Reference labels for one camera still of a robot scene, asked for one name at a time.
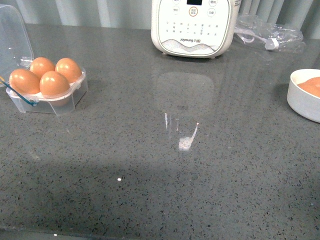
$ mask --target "plastic lid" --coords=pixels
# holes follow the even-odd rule
[[[0,56],[0,76],[6,83],[13,70],[28,69],[34,60],[24,20],[11,5],[0,4]]]

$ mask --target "brand logo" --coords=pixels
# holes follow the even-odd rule
[[[181,38],[180,39],[181,42],[195,42],[195,43],[200,43],[201,42],[201,39],[187,39],[187,38]]]

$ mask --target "orange food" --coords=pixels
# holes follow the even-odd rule
[[[320,76],[310,78],[309,80],[305,81],[304,83],[312,85],[312,86],[316,86],[317,88],[320,88]]]
[[[300,83],[298,84],[298,86],[306,92],[320,98],[320,87],[316,87],[315,85],[311,84],[306,84],[306,82]]]
[[[10,86],[20,94],[37,94],[40,92],[40,78],[27,69],[16,69],[9,77]]]
[[[81,68],[71,58],[60,59],[55,65],[55,70],[65,76],[70,84],[77,81],[82,75]]]
[[[30,65],[30,71],[35,73],[39,79],[41,79],[46,72],[54,71],[55,68],[56,66],[53,62],[45,57],[37,57]]]
[[[40,91],[45,96],[61,95],[69,88],[68,80],[56,71],[47,71],[40,80]]]

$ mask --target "display screen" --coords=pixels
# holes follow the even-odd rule
[[[188,5],[202,5],[202,0],[186,0]]]

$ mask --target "curtain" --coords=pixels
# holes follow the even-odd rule
[[[27,24],[151,28],[152,0],[0,0],[0,4],[16,7]],[[239,13],[301,29],[306,39],[320,39],[320,0],[242,0]]]

